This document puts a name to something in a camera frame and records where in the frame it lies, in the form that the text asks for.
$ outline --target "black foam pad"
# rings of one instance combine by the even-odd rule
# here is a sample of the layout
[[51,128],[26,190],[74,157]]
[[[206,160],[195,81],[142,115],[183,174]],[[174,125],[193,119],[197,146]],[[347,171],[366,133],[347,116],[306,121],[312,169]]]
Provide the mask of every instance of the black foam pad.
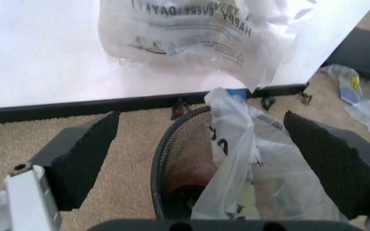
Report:
[[119,113],[111,112],[65,128],[30,160],[45,168],[59,210],[82,205],[115,139],[118,121]]
[[319,124],[287,112],[284,125],[327,195],[348,218],[370,213],[370,165]]

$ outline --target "white table surface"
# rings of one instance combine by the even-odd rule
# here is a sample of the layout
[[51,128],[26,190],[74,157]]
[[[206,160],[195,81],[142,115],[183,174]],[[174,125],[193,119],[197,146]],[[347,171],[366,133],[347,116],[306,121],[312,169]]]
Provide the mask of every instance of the white table surface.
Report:
[[[370,0],[318,0],[271,84],[303,84],[363,15]],[[149,72],[101,47],[98,0],[0,0],[0,107],[243,88],[233,77]]]

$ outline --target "yellow label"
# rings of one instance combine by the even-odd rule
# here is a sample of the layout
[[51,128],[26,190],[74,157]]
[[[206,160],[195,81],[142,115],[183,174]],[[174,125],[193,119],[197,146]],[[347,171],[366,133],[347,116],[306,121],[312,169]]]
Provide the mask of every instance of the yellow label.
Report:
[[352,76],[349,82],[354,90],[359,88],[359,76]]

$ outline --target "warning triangle symbol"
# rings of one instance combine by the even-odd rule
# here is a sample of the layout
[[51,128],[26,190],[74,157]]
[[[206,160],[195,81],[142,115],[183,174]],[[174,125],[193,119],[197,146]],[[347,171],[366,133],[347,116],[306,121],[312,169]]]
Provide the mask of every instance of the warning triangle symbol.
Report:
[[243,63],[243,62],[244,62],[244,56],[243,56],[242,54],[238,55],[238,56],[237,56],[237,59],[238,59],[238,61],[240,61],[241,63]]

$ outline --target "screw hole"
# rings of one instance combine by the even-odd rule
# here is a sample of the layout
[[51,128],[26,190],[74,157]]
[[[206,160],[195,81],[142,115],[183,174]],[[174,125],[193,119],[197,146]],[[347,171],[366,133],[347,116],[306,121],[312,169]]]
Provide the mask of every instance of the screw hole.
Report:
[[287,231],[281,224],[270,222],[264,225],[263,231]]
[[14,169],[15,169],[15,171],[19,171],[19,170],[24,169],[25,167],[26,167],[26,165],[20,164],[20,165],[15,166]]
[[192,231],[192,227],[183,222],[177,222],[171,226],[169,231]]

